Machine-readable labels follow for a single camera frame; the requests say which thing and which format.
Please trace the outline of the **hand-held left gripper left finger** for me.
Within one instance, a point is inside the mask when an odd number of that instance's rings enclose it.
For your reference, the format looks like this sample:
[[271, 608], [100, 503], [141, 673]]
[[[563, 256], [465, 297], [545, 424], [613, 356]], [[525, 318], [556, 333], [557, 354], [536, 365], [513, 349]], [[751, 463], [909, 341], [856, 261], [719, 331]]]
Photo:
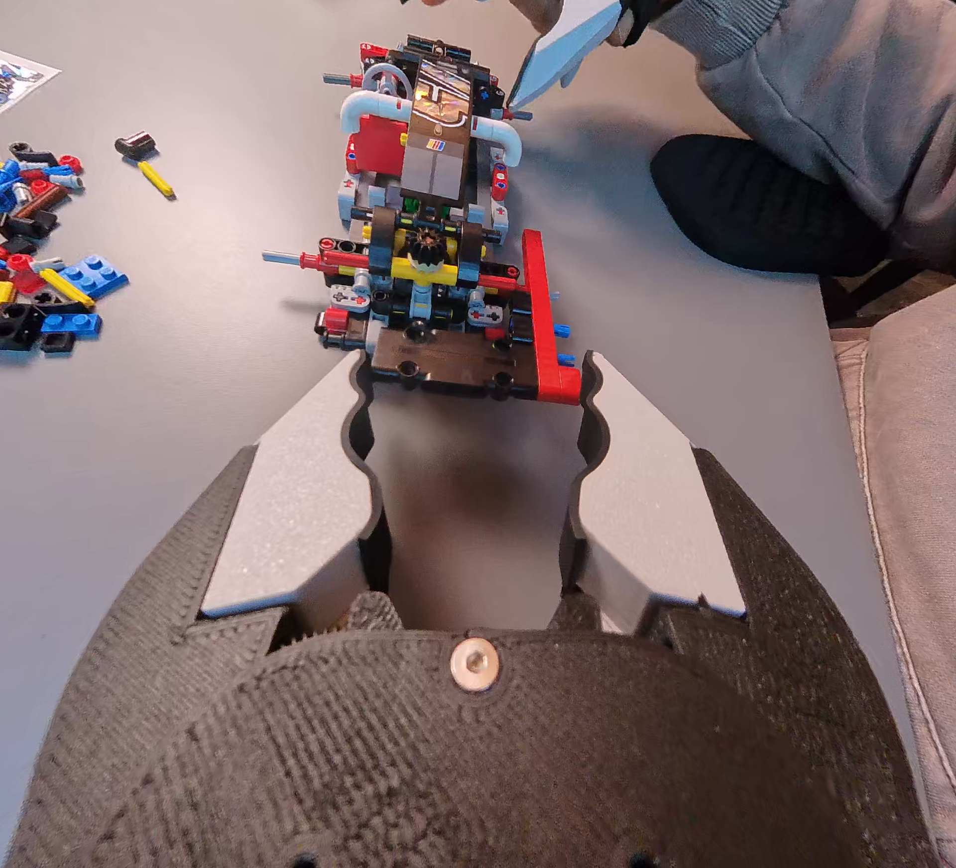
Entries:
[[332, 625], [359, 594], [387, 592], [390, 532], [366, 463], [374, 397], [364, 351], [347, 353], [259, 440], [201, 612], [275, 606]]

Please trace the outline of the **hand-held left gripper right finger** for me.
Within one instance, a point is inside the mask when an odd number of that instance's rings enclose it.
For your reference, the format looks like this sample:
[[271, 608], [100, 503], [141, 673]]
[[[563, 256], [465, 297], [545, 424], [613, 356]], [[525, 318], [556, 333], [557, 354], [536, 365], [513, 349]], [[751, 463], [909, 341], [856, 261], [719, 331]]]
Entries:
[[604, 355], [582, 362], [578, 446], [561, 535], [564, 591], [597, 603], [598, 626], [641, 633], [662, 605], [746, 604], [691, 442]]

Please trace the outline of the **lego race car model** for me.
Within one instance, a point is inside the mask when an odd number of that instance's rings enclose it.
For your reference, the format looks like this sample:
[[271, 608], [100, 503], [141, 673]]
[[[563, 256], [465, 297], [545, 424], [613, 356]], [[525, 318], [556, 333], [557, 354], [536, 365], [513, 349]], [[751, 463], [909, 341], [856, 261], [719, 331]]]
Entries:
[[505, 335], [521, 271], [496, 257], [509, 218], [508, 172], [521, 156], [497, 77], [472, 51], [409, 35], [394, 48], [360, 45], [360, 67], [324, 73], [349, 89], [338, 189], [344, 237], [317, 253], [265, 252], [314, 270], [328, 305], [315, 331], [327, 348], [372, 344], [386, 327]]

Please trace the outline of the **red black lego beam assembly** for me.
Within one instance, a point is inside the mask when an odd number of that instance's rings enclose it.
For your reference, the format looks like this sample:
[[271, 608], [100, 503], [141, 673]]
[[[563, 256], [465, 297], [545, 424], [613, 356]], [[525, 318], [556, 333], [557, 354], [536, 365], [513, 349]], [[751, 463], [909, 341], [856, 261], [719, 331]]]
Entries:
[[414, 323], [385, 329], [370, 358], [372, 378], [457, 397], [534, 400], [577, 407], [581, 373], [558, 352], [547, 265], [538, 230], [522, 234], [523, 282], [491, 336]]

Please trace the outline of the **person's right forearm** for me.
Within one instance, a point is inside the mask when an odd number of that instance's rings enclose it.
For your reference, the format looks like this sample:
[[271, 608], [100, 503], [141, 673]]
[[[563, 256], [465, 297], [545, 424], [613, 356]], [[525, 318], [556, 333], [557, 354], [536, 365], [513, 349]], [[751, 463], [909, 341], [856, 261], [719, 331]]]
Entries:
[[893, 256], [954, 269], [953, 2], [682, 0], [654, 26], [730, 121], [840, 181]]

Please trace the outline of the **pile of mixed lego pieces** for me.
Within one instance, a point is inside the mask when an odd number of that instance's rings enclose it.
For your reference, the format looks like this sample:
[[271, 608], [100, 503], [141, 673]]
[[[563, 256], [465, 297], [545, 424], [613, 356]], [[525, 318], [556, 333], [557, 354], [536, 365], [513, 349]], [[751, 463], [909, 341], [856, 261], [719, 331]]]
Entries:
[[2, 151], [1, 352], [69, 357], [102, 335], [100, 302], [125, 287], [126, 273], [98, 254], [76, 261], [50, 250], [60, 212], [85, 193], [84, 168], [24, 142]]

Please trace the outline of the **holographic sticker sheet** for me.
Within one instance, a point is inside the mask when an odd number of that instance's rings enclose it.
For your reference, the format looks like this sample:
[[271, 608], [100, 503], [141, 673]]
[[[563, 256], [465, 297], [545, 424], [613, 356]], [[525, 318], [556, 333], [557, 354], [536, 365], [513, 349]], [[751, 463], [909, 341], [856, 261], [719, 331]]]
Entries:
[[1, 50], [1, 112], [59, 75], [60, 70]]

